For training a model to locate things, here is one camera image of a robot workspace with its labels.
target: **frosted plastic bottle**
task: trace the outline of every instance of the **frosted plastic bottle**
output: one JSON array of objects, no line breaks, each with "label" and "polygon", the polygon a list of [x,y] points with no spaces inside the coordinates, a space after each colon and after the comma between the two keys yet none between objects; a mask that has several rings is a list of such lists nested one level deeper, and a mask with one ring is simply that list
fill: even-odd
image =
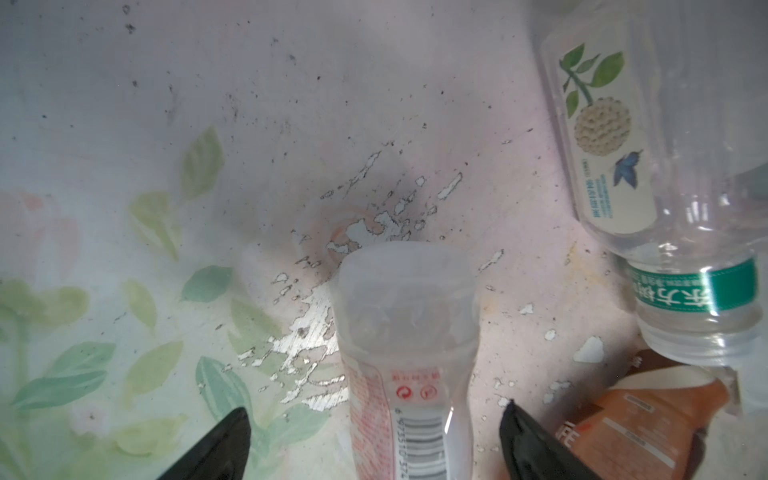
[{"label": "frosted plastic bottle", "polygon": [[626,258],[649,346],[738,366],[762,317],[768,2],[587,0],[542,56],[579,217]]},{"label": "frosted plastic bottle", "polygon": [[360,480],[468,480],[467,389],[480,325],[465,254],[422,242],[366,247],[333,294]]}]

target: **green leaf illustration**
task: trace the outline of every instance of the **green leaf illustration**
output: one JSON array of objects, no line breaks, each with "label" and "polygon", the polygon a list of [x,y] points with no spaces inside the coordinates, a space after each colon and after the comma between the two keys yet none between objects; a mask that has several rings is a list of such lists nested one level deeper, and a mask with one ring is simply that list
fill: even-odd
[{"label": "green leaf illustration", "polygon": [[88,293],[76,286],[63,286],[40,293],[45,303],[45,321],[51,325],[67,325],[88,311]]},{"label": "green leaf illustration", "polygon": [[170,419],[152,419],[118,430],[114,441],[125,455],[162,456],[177,446],[176,434],[187,421],[186,415]]},{"label": "green leaf illustration", "polygon": [[157,323],[157,307],[147,287],[136,280],[128,280],[123,283],[123,292],[128,297],[128,305],[134,316],[154,331]]},{"label": "green leaf illustration", "polygon": [[565,107],[568,109],[568,118],[573,117],[578,108],[578,90],[573,90],[565,98]]},{"label": "green leaf illustration", "polygon": [[594,57],[590,58],[589,60],[584,60],[581,63],[581,65],[579,65],[578,68],[576,68],[575,72],[576,73],[585,73],[590,68],[592,68],[592,65],[594,65],[594,63],[598,60],[599,56],[600,56],[600,54],[598,53],[597,55],[595,55]]},{"label": "green leaf illustration", "polygon": [[62,353],[45,377],[66,377],[91,373],[106,368],[114,355],[114,343],[83,342]]},{"label": "green leaf illustration", "polygon": [[0,306],[4,306],[21,319],[43,321],[45,302],[35,295],[25,282],[9,280],[0,283]]},{"label": "green leaf illustration", "polygon": [[173,221],[168,205],[168,192],[139,195],[129,206],[131,219],[139,235],[148,243],[166,250],[179,260],[180,228]]},{"label": "green leaf illustration", "polygon": [[320,431],[329,417],[327,413],[316,412],[302,403],[290,407],[270,423],[272,449],[309,439]]},{"label": "green leaf illustration", "polygon": [[581,61],[581,56],[584,54],[584,44],[577,46],[563,57],[563,66],[566,68],[575,67],[578,62]]},{"label": "green leaf illustration", "polygon": [[111,478],[104,447],[94,445],[59,471],[56,480],[106,480]]},{"label": "green leaf illustration", "polygon": [[169,342],[140,356],[128,370],[125,379],[125,400],[128,405],[134,396],[160,388],[181,357],[184,342]]},{"label": "green leaf illustration", "polygon": [[104,370],[96,370],[72,376],[34,379],[18,391],[11,405],[17,410],[66,405],[96,390],[106,378]]},{"label": "green leaf illustration", "polygon": [[270,450],[270,438],[266,429],[253,421],[250,394],[243,380],[232,370],[224,371],[225,365],[218,360],[201,356],[195,370],[195,381],[214,421],[220,422],[229,412],[244,406],[251,418],[250,445],[257,458],[264,458]]},{"label": "green leaf illustration", "polygon": [[594,77],[592,77],[589,86],[593,88],[604,87],[619,76],[622,68],[624,68],[623,53],[619,51],[613,55],[608,55],[595,69]]},{"label": "green leaf illustration", "polygon": [[187,280],[181,290],[181,298],[191,302],[213,302],[227,291],[231,281],[231,267],[206,266]]},{"label": "green leaf illustration", "polygon": [[244,406],[253,418],[250,394],[240,377],[232,370],[224,372],[225,365],[218,360],[201,356],[195,370],[195,381],[210,414],[220,422],[229,412]]},{"label": "green leaf illustration", "polygon": [[224,152],[219,137],[216,129],[209,127],[192,142],[184,154],[181,170],[184,198],[191,200],[213,188],[223,165]]},{"label": "green leaf illustration", "polygon": [[261,357],[270,348],[267,340],[271,336],[277,338],[282,334],[275,321],[257,306],[232,299],[230,311],[240,335],[227,332],[227,337],[238,355],[253,349],[254,354]]},{"label": "green leaf illustration", "polygon": [[0,475],[8,480],[27,480],[27,460],[18,446],[18,436],[7,429],[0,430]]}]

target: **fruit illustration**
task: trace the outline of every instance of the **fruit illustration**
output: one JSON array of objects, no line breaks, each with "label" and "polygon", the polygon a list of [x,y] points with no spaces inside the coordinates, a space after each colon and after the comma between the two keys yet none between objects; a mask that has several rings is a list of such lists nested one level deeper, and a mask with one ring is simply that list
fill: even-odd
[{"label": "fruit illustration", "polygon": [[579,75],[588,73],[600,54],[581,61],[583,56],[584,44],[581,44],[560,60],[560,68],[568,74],[563,92],[568,91],[572,81],[575,85],[565,97],[565,106],[568,118],[571,118],[578,109],[580,94],[584,97],[587,106],[581,109],[574,127],[576,144],[588,154],[605,157],[617,151],[627,140],[632,120],[629,109],[619,100],[613,97],[593,100],[590,89],[604,87],[618,77],[624,67],[624,54],[619,51],[603,58],[589,83],[584,83]]},{"label": "fruit illustration", "polygon": [[598,98],[576,118],[576,143],[588,154],[605,157],[627,140],[631,123],[629,109],[619,100]]}]

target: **floral wallpaper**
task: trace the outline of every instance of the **floral wallpaper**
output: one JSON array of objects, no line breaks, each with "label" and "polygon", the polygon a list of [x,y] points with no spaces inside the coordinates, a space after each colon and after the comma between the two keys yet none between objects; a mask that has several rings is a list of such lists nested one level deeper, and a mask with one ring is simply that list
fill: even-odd
[{"label": "floral wallpaper", "polygon": [[[130,241],[152,249],[158,263],[199,262],[182,248],[178,213],[214,188],[224,163],[209,127],[184,154],[180,194],[147,191],[125,205]],[[323,361],[336,350],[329,322],[325,350],[304,355],[312,345],[291,339],[306,338],[307,329],[295,322],[284,335],[233,265],[202,266],[185,283],[160,287],[152,265],[146,277],[110,272],[114,295],[78,286],[69,278],[88,258],[81,236],[98,238],[98,230],[82,232],[53,196],[20,190],[0,192],[0,219],[0,478],[152,478],[238,406],[251,420],[246,478],[295,471],[291,452],[323,431],[345,394],[328,393],[343,381],[340,366]],[[296,268],[319,266],[305,263]],[[279,299],[298,278],[290,283],[280,273],[272,283]],[[305,299],[289,296],[306,303],[308,322],[328,314],[322,286]],[[124,312],[104,318],[106,305]],[[309,384],[325,391],[309,396]],[[331,425],[316,453],[304,455],[323,456],[329,478],[352,478],[345,431]]]}]

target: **barcode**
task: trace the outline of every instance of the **barcode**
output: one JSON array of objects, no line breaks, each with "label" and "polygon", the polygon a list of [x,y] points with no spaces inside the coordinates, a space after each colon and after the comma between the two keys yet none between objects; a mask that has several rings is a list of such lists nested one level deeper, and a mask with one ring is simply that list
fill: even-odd
[{"label": "barcode", "polygon": [[448,480],[442,418],[398,420],[405,440],[408,480]]}]

